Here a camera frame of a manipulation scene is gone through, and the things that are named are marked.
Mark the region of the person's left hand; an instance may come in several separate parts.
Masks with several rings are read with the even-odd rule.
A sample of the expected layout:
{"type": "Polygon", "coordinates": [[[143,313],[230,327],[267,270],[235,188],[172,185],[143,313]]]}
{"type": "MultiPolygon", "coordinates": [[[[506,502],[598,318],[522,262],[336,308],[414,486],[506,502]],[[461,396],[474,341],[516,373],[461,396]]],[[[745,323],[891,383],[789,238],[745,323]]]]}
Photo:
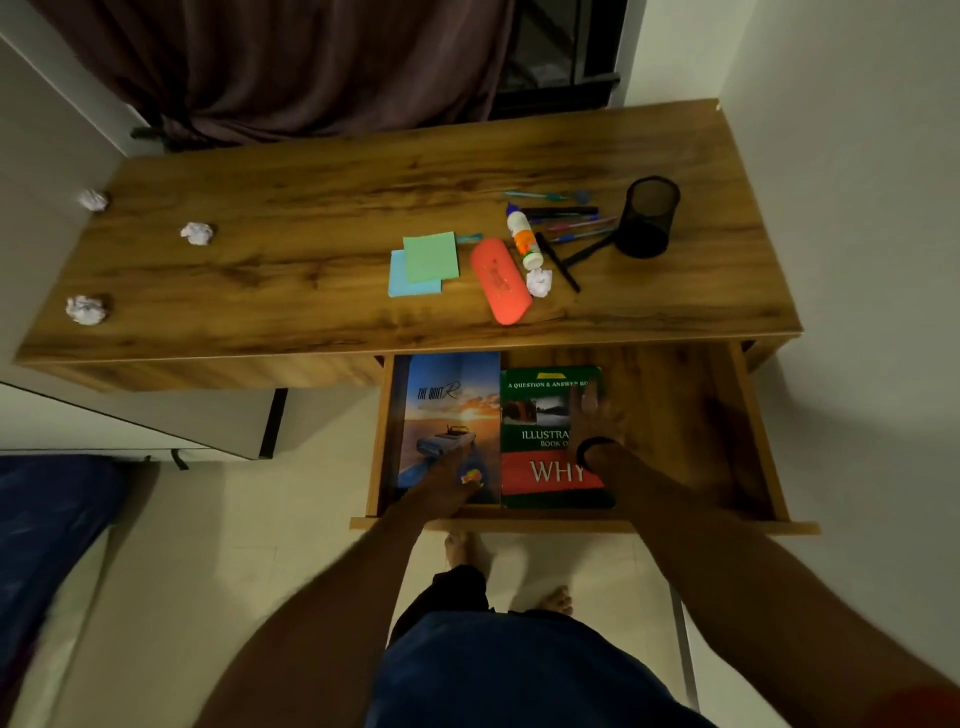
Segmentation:
{"type": "Polygon", "coordinates": [[[424,522],[451,517],[477,494],[455,481],[452,451],[439,457],[402,498],[402,504],[424,522]]]}

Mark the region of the person's right hand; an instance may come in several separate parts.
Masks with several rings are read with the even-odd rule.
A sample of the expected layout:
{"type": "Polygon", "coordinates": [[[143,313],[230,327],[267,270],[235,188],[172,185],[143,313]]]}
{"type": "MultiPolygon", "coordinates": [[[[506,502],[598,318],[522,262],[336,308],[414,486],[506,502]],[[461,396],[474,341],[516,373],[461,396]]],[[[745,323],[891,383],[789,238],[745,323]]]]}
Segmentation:
{"type": "MultiPolygon", "coordinates": [[[[595,378],[590,379],[587,383],[598,383],[598,380],[595,378]]],[[[573,387],[570,390],[569,395],[569,438],[568,438],[568,450],[571,458],[574,460],[574,452],[579,445],[579,443],[592,436],[606,436],[612,438],[623,445],[626,449],[623,454],[616,456],[616,458],[611,458],[608,464],[605,464],[608,467],[611,463],[615,462],[617,458],[626,456],[630,454],[629,448],[626,446],[625,437],[621,432],[621,421],[619,418],[618,410],[610,407],[610,418],[608,419],[586,419],[586,420],[573,420],[573,387]]],[[[600,467],[597,467],[599,474],[606,468],[603,467],[601,470],[600,467]]]]}

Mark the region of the person's left forearm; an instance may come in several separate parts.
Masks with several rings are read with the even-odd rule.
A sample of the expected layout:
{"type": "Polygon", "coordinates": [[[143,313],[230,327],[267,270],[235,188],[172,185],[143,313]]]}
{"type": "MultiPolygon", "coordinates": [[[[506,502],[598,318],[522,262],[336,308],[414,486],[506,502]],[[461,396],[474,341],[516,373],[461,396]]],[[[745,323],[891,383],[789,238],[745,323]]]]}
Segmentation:
{"type": "Polygon", "coordinates": [[[458,508],[414,492],[246,640],[193,728],[361,728],[414,545],[458,508]]]}

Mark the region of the person's right forearm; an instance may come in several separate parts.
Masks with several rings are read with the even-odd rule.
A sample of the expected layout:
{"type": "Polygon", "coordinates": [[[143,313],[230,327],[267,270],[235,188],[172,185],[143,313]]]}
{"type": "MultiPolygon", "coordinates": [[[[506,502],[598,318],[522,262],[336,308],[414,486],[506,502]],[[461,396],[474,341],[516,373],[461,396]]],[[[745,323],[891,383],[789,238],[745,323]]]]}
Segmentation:
{"type": "Polygon", "coordinates": [[[960,686],[750,523],[629,453],[599,474],[711,649],[791,728],[960,728],[960,686]]]}

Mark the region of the black wristband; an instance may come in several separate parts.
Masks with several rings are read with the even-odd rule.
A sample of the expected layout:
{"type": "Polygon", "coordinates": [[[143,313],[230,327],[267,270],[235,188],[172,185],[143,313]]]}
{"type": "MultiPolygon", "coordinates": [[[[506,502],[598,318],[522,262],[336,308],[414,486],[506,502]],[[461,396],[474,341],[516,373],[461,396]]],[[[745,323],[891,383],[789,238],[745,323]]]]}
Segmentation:
{"type": "Polygon", "coordinates": [[[583,439],[574,451],[575,464],[586,472],[599,477],[597,467],[602,471],[605,464],[629,450],[617,440],[607,436],[591,436],[583,439]]]}

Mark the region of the green and red book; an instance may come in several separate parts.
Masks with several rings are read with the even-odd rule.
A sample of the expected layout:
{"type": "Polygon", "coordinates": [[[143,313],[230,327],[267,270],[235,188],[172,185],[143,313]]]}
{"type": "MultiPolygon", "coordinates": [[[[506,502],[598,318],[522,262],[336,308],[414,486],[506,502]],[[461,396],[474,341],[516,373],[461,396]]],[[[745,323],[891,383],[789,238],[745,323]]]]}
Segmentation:
{"type": "Polygon", "coordinates": [[[602,383],[596,366],[501,370],[501,504],[512,510],[607,510],[615,500],[570,459],[570,390],[602,383]]]}

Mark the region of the blue sunset cover book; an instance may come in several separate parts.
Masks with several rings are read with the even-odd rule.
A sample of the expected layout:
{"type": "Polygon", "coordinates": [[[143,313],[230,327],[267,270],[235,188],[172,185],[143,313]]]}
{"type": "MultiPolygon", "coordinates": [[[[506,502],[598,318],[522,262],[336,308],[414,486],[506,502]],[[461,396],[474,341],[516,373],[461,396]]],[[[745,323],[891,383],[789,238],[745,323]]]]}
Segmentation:
{"type": "Polygon", "coordinates": [[[500,373],[495,351],[411,357],[393,488],[407,491],[444,454],[475,443],[485,461],[486,487],[470,501],[500,504],[500,373]]]}

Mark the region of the wooden desk drawer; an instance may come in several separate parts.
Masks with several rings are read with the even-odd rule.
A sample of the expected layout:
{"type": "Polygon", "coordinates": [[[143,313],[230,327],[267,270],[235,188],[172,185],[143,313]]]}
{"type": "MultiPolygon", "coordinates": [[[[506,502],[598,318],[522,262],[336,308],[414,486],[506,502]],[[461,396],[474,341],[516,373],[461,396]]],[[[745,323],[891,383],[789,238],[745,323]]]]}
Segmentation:
{"type": "MultiPolygon", "coordinates": [[[[402,459],[402,385],[411,381],[408,355],[388,355],[381,388],[366,516],[349,528],[367,531],[397,503],[402,459]]],[[[597,365],[603,393],[622,413],[628,447],[650,467],[722,506],[772,537],[819,536],[816,522],[792,520],[759,402],[740,346],[730,342],[520,348],[501,353],[511,368],[597,365]]],[[[454,516],[429,521],[429,531],[621,534],[634,532],[614,508],[470,503],[454,516]]]]}

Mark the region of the person's left foot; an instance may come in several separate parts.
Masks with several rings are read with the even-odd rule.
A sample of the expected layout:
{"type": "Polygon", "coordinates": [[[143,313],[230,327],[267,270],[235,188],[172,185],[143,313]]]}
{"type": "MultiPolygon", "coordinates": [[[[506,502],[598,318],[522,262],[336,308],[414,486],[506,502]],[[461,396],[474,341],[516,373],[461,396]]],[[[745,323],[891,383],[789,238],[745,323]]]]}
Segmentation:
{"type": "Polygon", "coordinates": [[[445,560],[450,571],[470,567],[488,580],[494,563],[482,538],[474,532],[451,531],[444,539],[445,560]]]}

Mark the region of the person's black shorts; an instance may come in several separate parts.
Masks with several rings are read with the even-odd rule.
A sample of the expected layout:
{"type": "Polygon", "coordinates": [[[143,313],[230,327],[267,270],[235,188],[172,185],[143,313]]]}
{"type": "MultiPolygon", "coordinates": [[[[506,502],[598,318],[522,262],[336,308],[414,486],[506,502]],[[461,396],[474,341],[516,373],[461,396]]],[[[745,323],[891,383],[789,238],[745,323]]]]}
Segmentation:
{"type": "Polygon", "coordinates": [[[436,574],[399,616],[390,632],[388,648],[426,616],[436,612],[489,612],[487,577],[473,564],[460,564],[436,574]]]}

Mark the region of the black pen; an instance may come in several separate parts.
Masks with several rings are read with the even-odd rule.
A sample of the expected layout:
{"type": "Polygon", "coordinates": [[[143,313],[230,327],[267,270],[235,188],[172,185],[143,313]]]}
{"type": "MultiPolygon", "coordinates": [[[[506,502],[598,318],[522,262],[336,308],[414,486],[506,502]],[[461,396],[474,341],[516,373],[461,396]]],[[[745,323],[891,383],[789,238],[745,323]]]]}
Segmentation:
{"type": "Polygon", "coordinates": [[[580,294],[582,288],[572,273],[570,273],[570,267],[568,263],[559,256],[556,246],[549,242],[540,232],[536,232],[534,234],[534,238],[541,253],[546,255],[546,258],[553,262],[558,273],[560,273],[562,278],[567,282],[573,292],[575,294],[580,294]]]}
{"type": "Polygon", "coordinates": [[[614,235],[611,233],[610,235],[606,236],[606,237],[603,238],[602,240],[599,240],[599,241],[597,241],[597,242],[595,242],[595,243],[587,246],[586,248],[581,249],[581,250],[573,253],[573,254],[570,255],[569,257],[562,259],[562,260],[561,260],[561,263],[563,264],[563,266],[565,266],[565,267],[567,267],[567,268],[570,268],[570,267],[572,267],[572,266],[574,266],[574,265],[577,265],[577,264],[579,264],[579,263],[581,263],[581,262],[587,261],[588,259],[590,259],[593,255],[595,255],[595,254],[598,253],[599,251],[601,251],[601,250],[603,250],[603,249],[605,249],[605,248],[607,248],[607,247],[609,247],[609,246],[611,246],[611,245],[614,245],[615,242],[616,242],[616,238],[615,238],[614,235]]]}

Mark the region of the orange glasses case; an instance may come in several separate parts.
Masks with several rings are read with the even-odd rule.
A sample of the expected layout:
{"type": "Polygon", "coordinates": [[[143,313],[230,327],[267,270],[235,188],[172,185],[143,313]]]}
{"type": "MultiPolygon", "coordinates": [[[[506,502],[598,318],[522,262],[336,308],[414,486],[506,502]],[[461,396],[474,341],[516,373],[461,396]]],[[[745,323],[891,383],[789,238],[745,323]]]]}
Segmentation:
{"type": "Polygon", "coordinates": [[[503,240],[482,239],[470,254],[470,265],[494,320],[502,326],[521,321],[533,304],[533,296],[503,240]]]}

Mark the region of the white glue bottle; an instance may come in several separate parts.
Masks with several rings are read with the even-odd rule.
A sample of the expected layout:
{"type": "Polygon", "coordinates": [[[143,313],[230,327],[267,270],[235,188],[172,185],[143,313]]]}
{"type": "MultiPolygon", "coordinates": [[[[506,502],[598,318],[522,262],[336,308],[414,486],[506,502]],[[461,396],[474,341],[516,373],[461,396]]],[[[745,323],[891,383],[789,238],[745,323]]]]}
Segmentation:
{"type": "Polygon", "coordinates": [[[520,255],[524,269],[527,271],[542,269],[544,255],[526,214],[516,204],[508,202],[506,221],[510,237],[520,255]]]}

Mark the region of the blue sticky note pad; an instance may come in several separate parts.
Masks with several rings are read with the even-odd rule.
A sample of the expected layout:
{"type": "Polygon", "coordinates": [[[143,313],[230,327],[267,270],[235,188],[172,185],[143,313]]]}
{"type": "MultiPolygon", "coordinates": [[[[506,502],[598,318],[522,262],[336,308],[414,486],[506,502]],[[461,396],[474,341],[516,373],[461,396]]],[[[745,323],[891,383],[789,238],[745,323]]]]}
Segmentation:
{"type": "Polygon", "coordinates": [[[437,295],[442,293],[439,279],[411,282],[407,273],[405,250],[390,252],[388,295],[391,298],[437,295]]]}

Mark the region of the black mesh pen holder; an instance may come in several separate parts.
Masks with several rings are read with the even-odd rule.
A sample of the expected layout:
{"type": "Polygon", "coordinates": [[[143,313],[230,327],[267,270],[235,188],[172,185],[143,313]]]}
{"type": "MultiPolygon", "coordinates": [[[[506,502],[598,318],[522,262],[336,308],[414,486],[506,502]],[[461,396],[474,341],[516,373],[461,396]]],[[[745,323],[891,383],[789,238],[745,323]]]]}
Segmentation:
{"type": "Polygon", "coordinates": [[[619,224],[612,235],[619,253],[651,260],[668,248],[671,227],[681,200],[678,184],[665,176],[644,176],[627,190],[619,224]]]}

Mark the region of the green sticky note pad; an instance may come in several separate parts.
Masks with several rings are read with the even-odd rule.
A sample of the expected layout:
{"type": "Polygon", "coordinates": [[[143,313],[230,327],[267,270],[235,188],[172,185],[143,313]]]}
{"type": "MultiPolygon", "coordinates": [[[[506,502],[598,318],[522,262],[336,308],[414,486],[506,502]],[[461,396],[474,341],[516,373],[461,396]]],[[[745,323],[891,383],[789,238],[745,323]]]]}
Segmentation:
{"type": "Polygon", "coordinates": [[[460,277],[454,232],[402,238],[407,282],[411,285],[456,280],[460,277]]]}

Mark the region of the person's blue shirt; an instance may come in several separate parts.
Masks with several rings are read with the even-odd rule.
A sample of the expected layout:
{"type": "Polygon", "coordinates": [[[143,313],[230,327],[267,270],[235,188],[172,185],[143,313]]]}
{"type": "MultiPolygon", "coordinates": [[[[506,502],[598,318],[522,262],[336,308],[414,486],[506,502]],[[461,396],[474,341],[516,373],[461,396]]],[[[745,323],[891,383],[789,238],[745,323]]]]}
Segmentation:
{"type": "Polygon", "coordinates": [[[390,646],[364,728],[716,728],[566,616],[429,613],[390,646]]]}

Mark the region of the wooden desk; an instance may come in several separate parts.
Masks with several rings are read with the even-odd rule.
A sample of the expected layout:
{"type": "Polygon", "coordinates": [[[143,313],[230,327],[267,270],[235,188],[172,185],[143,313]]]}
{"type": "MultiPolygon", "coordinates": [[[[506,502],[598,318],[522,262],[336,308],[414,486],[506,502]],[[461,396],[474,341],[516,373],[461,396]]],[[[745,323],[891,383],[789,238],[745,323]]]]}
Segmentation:
{"type": "Polygon", "coordinates": [[[803,330],[716,99],[130,159],[14,356],[99,392],[385,382],[385,359],[492,350],[739,345],[748,372],[803,330]],[[498,323],[471,266],[443,293],[388,295],[410,234],[506,237],[511,184],[678,184],[666,252],[606,247],[521,320],[498,323]],[[180,236],[210,224],[209,246],[180,236]],[[80,325],[66,299],[105,299],[80,325]]]}

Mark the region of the blue bed sheet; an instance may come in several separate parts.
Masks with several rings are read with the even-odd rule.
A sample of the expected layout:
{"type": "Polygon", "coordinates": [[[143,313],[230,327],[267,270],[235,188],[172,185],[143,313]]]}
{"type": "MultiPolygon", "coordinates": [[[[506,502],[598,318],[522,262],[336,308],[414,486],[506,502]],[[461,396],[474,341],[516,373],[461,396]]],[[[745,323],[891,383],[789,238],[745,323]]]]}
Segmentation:
{"type": "Polygon", "coordinates": [[[106,457],[0,456],[0,723],[57,590],[126,495],[122,469],[106,457]]]}

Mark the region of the dark brown curtain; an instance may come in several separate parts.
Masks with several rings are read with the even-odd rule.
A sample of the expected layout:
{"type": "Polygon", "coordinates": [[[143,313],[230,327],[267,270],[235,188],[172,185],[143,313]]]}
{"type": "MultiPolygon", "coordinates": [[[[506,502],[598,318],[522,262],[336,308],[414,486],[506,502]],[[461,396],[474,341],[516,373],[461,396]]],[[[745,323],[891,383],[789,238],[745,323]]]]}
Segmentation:
{"type": "Polygon", "coordinates": [[[514,0],[30,0],[175,147],[486,120],[514,0]]]}

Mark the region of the black window frame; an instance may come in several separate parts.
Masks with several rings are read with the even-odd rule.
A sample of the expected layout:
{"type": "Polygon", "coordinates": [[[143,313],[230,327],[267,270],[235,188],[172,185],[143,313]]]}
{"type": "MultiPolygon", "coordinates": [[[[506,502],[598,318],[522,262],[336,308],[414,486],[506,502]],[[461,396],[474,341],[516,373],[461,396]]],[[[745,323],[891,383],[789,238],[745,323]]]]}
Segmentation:
{"type": "Polygon", "coordinates": [[[489,120],[606,108],[631,0],[512,0],[489,120]]]}

